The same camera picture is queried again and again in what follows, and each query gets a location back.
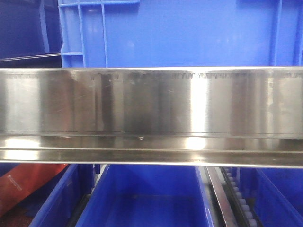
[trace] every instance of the stainless steel bar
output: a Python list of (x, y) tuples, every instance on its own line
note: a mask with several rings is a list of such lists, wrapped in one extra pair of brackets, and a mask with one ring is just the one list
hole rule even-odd
[(217, 197), (214, 193), (213, 185), (210, 181), (207, 169), (205, 166), (199, 166), (198, 167), (199, 174), (202, 180), (202, 183), (204, 185), (204, 203), (208, 203), (209, 206), (209, 213), (213, 220), (214, 227), (223, 227), (225, 226), (225, 221), (223, 219), (223, 216), (221, 214), (221, 210), (217, 201)]
[(0, 69), (0, 161), (303, 167), (302, 67)]
[(238, 227), (215, 167), (206, 167), (226, 227)]

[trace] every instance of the red packaging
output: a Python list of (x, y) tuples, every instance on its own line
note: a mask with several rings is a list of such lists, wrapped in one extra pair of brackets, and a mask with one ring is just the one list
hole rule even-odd
[(0, 217), (60, 173), (67, 164), (22, 163), (0, 177)]

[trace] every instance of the blue plastic bin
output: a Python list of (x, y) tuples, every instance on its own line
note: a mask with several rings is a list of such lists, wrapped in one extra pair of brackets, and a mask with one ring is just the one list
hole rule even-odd
[(242, 196), (247, 198), (256, 197), (258, 187), (256, 168), (238, 168), (238, 187)]
[(58, 0), (64, 67), (302, 64), (302, 0)]
[(110, 165), (76, 227), (213, 227), (197, 167)]
[(59, 53), (57, 0), (0, 0), (0, 59)]
[[(0, 165), (0, 175), (17, 164)], [(29, 227), (64, 227), (72, 211), (86, 193), (91, 192), (92, 165), (69, 165), (42, 188), (35, 191), (17, 206), (27, 209), (34, 217)]]
[(303, 171), (257, 169), (255, 212), (264, 227), (303, 226)]

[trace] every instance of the blue storage box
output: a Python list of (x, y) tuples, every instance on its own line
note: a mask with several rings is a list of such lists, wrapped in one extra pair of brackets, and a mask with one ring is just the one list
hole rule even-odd
[(58, 0), (64, 67), (302, 64), (302, 0)]
[[(2, 163), (0, 175), (16, 165)], [(64, 227), (84, 194), (91, 192), (93, 175), (92, 165), (69, 165), (17, 206), (33, 217), (30, 227)]]
[(197, 167), (110, 165), (76, 227), (213, 227)]
[(238, 187), (243, 198), (256, 197), (258, 178), (256, 168), (238, 168)]
[(303, 226), (303, 171), (257, 169), (255, 212), (264, 227)]
[(0, 0), (0, 59), (59, 53), (57, 0)]

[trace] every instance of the brushed metal surface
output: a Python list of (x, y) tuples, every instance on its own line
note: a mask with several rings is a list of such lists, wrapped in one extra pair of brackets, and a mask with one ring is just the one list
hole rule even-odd
[(302, 67), (0, 69), (0, 161), (303, 166)]
[(228, 202), (227, 196), (221, 184), (218, 173), (216, 172), (215, 167), (206, 167), (207, 173), (210, 178), (210, 182), (213, 186), (214, 193), (217, 198), (217, 202), (220, 207), (221, 215), (224, 219), (226, 227), (238, 227), (238, 223), (232, 211), (232, 208)]

